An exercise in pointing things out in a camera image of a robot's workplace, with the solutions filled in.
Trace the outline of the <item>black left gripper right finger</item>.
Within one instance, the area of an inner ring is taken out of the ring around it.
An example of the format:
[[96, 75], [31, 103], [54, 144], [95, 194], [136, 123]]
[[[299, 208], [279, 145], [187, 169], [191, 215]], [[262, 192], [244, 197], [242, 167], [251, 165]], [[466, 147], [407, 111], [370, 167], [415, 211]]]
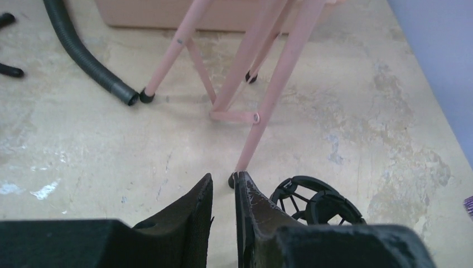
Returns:
[[307, 225], [234, 173], [239, 267], [435, 267], [417, 234], [395, 224]]

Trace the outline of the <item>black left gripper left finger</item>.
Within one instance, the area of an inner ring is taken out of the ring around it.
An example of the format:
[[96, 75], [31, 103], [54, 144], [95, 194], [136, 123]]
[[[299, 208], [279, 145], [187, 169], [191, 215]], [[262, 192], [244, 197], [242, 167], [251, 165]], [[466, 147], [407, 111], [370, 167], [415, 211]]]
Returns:
[[205, 267], [213, 180], [130, 227], [117, 219], [1, 222], [2, 267]]

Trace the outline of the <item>black microphone tripod stand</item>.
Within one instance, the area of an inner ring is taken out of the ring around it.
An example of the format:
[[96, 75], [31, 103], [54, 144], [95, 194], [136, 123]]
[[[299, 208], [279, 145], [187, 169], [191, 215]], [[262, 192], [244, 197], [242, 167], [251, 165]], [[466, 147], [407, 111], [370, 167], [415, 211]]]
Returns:
[[270, 200], [286, 214], [307, 225], [329, 224], [339, 216], [338, 225], [366, 224], [360, 211], [335, 188], [314, 177], [299, 175], [282, 181]]

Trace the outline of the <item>purple glitter microphone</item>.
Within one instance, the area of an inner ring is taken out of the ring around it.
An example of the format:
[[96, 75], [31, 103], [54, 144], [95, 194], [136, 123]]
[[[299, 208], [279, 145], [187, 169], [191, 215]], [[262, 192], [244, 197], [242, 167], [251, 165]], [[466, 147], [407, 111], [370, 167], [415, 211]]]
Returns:
[[463, 202], [465, 211], [468, 213], [469, 217], [473, 217], [473, 196], [466, 198]]

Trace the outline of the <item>pink folding music stand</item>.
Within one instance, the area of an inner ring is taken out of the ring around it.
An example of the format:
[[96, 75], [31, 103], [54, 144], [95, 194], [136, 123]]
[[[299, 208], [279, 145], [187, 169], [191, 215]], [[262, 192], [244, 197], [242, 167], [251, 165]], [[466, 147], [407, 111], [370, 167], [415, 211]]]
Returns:
[[151, 103], [159, 85], [170, 71], [184, 48], [187, 48], [207, 94], [213, 104], [210, 118], [218, 121], [247, 122], [252, 124], [250, 133], [239, 157], [235, 171], [245, 171], [263, 136], [273, 110], [288, 83], [298, 62], [301, 52], [308, 42], [318, 18], [324, 8], [335, 5], [337, 1], [304, 0], [298, 9], [293, 27], [288, 34], [284, 48], [270, 79], [267, 91], [256, 112], [230, 111], [240, 84], [256, 81], [259, 69], [266, 60], [276, 39], [282, 34], [281, 29], [288, 18], [294, 1], [261, 1], [259, 13], [251, 28], [245, 32], [235, 59], [230, 67], [219, 92], [215, 92], [209, 75], [204, 67], [200, 50], [195, 45], [192, 35], [198, 22], [211, 6], [212, 1], [193, 1], [179, 25], [162, 62], [153, 73], [147, 86], [140, 92], [143, 103]]

